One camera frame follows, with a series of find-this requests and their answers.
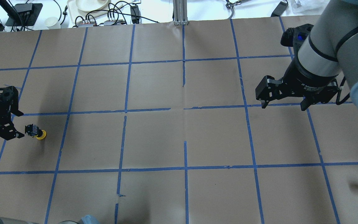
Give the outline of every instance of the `metal bracket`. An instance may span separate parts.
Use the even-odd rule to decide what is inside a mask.
[[[187,0],[173,0],[173,24],[187,25]]]

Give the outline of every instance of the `black stand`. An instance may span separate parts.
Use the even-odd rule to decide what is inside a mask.
[[[23,20],[24,26],[33,26],[35,22],[37,21],[38,15],[41,12],[42,9],[42,3],[33,3],[34,5],[34,11],[30,14],[30,17],[28,18],[27,22],[24,21],[24,13],[19,13],[21,19]],[[21,24],[15,22],[11,17],[9,17],[6,21],[6,26],[21,26]]]

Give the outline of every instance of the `white floor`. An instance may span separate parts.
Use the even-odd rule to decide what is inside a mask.
[[[320,15],[324,7],[315,10],[308,10],[302,13],[294,14],[292,12],[291,4],[295,4],[295,0],[288,0],[289,6],[284,12],[283,16],[301,16],[301,15]],[[25,0],[11,0],[13,4],[25,3]],[[34,27],[29,27],[34,30],[44,30],[46,26],[44,25],[45,19],[51,16],[59,17],[59,9],[56,3],[52,0],[33,0],[33,3],[42,3],[44,6],[41,10],[40,16]],[[60,4],[62,10],[67,4],[66,0],[57,0]],[[256,17],[270,17],[271,13],[278,5],[280,0],[251,0],[250,2],[243,3],[241,5],[235,6],[235,15],[233,19],[236,18],[256,18]],[[188,0],[187,9],[188,9],[188,19],[189,20],[223,20],[227,19],[231,12],[225,7],[225,0]],[[140,14],[143,17],[148,17],[150,19],[159,21],[159,22],[169,22],[172,21],[173,13],[173,4],[172,0],[143,0],[139,4]],[[129,6],[124,7],[123,13],[129,14]],[[8,16],[6,12],[0,7],[0,18],[1,22],[5,24]],[[107,20],[106,15],[97,17],[98,23],[104,22]],[[141,23],[152,23],[151,21],[142,19]],[[70,17],[67,16],[66,21],[62,24],[62,28],[72,27],[74,23],[70,20]]]

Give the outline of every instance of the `white bowl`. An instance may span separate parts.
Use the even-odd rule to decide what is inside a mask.
[[[79,10],[84,12],[101,9],[108,3],[108,0],[76,0],[76,6]]]

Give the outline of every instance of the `clear plastic bag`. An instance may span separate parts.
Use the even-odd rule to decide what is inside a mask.
[[[299,13],[306,10],[326,7],[328,3],[329,0],[293,0],[291,6],[293,13]]]

